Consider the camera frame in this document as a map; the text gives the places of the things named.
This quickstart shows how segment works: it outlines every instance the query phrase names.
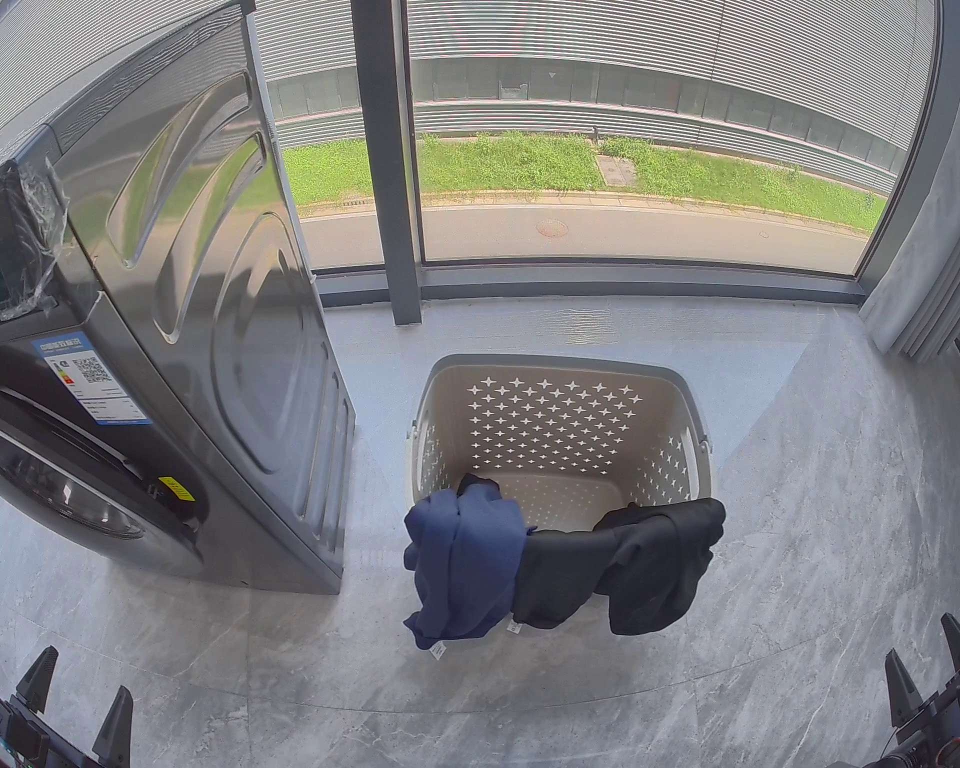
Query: grass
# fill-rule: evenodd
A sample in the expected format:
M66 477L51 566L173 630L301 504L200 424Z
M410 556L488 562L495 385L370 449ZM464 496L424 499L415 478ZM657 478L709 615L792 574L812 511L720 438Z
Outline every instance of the grass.
M367 142L363 139L284 150L283 164L297 205L340 203L373 194Z
M425 135L417 148L425 193L483 190L605 190L592 142L581 136L506 133L492 138L441 141ZM755 163L694 150L657 147L642 139L612 137L605 155L630 159L631 192L749 205L872 231L885 200L877 194L802 173L799 168ZM372 194L367 146L348 139L285 150L297 205L341 203Z
M636 168L635 191L752 205L873 231L886 200L873 192L775 166L694 150L669 150L633 138L609 138L605 155L627 157Z

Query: gray tile floor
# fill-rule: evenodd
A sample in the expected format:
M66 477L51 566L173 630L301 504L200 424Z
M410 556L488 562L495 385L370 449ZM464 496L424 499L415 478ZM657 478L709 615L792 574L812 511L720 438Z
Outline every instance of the gray tile floor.
M358 414L339 597L139 573L0 503L0 690L61 651L50 720L89 747L118 684L142 766L826 766L889 735L883 656L924 693L960 612L960 356L881 358L850 309L731 300L446 302L328 313ZM666 365L707 424L727 533L689 614L616 637L597 598L440 661L400 621L403 440L442 356Z

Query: curtain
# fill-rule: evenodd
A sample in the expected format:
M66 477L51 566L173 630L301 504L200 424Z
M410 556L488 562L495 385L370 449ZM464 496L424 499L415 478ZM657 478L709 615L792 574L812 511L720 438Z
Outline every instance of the curtain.
M920 362L960 334L960 113L920 213L860 316L881 352Z

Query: cable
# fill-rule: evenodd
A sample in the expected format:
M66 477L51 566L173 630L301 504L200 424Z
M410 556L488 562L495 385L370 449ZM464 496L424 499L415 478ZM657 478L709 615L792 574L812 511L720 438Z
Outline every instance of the cable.
M890 746L890 742L894 740L894 736L897 735L897 729L894 728L894 732L890 734L890 738L887 739L887 743L883 745L883 750L880 752L880 757L877 759L883 759L883 756L887 754L887 747Z

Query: building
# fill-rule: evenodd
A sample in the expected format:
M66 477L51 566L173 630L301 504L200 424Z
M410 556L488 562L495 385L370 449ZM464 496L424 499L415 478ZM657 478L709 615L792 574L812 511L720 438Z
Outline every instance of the building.
M0 71L21 80L0 125L131 39L131 18L142 31L215 4L160 5L20 0L0 20ZM409 0L408 17L419 132L596 129L882 193L934 38L933 0ZM256 26L281 143L362 136L348 0L259 0Z

